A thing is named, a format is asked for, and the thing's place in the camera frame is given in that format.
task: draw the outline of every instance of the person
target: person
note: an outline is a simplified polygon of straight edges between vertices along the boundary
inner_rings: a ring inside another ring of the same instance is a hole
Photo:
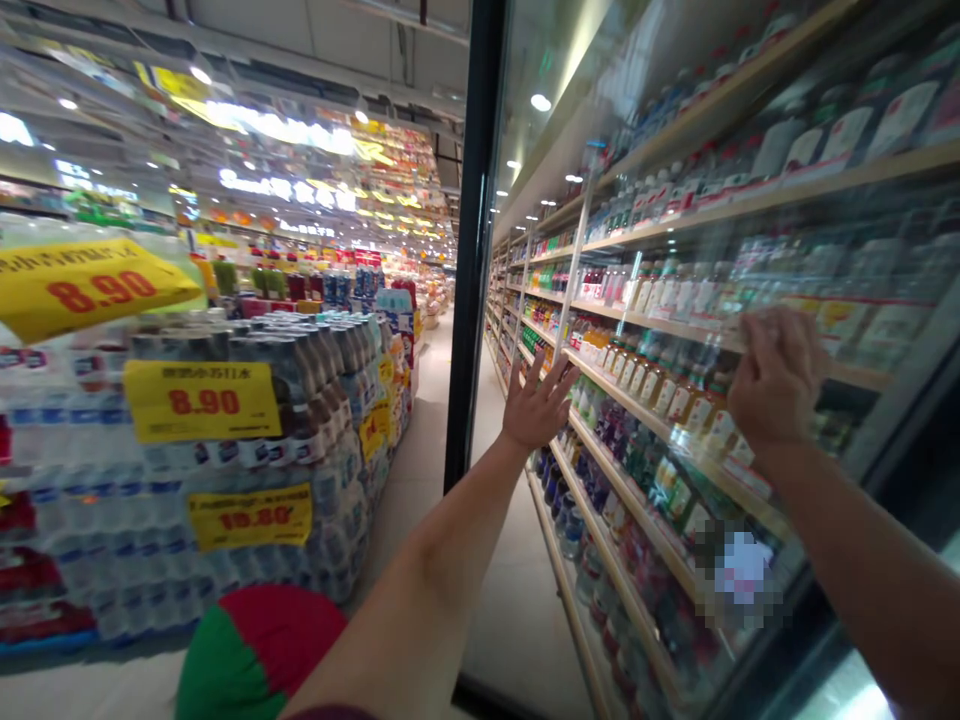
[[[745,316],[744,331],[730,412],[840,620],[904,716],[960,717],[960,580],[812,441],[829,363],[812,319],[776,309]],[[500,435],[404,542],[281,720],[443,716],[523,464],[567,421],[578,371],[561,355],[538,387],[543,360],[523,387],[514,365]]]

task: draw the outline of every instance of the yellow price tag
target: yellow price tag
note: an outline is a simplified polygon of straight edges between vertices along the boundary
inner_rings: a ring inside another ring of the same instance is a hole
[[[267,363],[130,360],[123,384],[142,443],[282,434]]]
[[[200,552],[249,545],[303,545],[313,529],[310,483],[239,495],[187,497]]]
[[[0,250],[0,322],[27,345],[201,294],[127,238]]]

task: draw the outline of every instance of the red and green hat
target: red and green hat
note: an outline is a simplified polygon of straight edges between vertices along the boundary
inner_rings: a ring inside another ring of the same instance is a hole
[[[190,642],[177,720],[274,720],[346,626],[336,605],[299,587],[227,595]]]

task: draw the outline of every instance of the hand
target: hand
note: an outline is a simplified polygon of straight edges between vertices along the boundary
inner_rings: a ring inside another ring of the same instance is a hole
[[[510,373],[510,392],[507,394],[507,407],[503,411],[501,436],[528,453],[553,440],[566,424],[570,413],[567,394],[580,377],[580,371],[571,368],[563,375],[569,360],[566,355],[559,352],[557,354],[560,359],[553,364],[540,387],[537,387],[537,381],[540,378],[540,368],[543,367],[542,350],[537,353],[527,372],[526,385],[520,387],[519,359],[513,363]]]
[[[737,368],[729,408],[758,455],[770,446],[810,440],[813,409],[830,358],[810,315],[777,307],[742,320],[747,352]]]

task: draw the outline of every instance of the tiled floor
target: tiled floor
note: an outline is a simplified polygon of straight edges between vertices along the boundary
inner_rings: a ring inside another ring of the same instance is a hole
[[[396,548],[443,493],[453,313],[427,333],[420,390],[377,513],[370,554],[354,607]],[[481,346],[474,457],[496,438],[503,395]],[[593,716],[566,616],[526,485],[518,483],[483,585],[463,670],[497,693],[550,720]],[[169,720],[182,649],[56,667],[0,665],[4,720]],[[450,708],[446,720],[468,716]]]

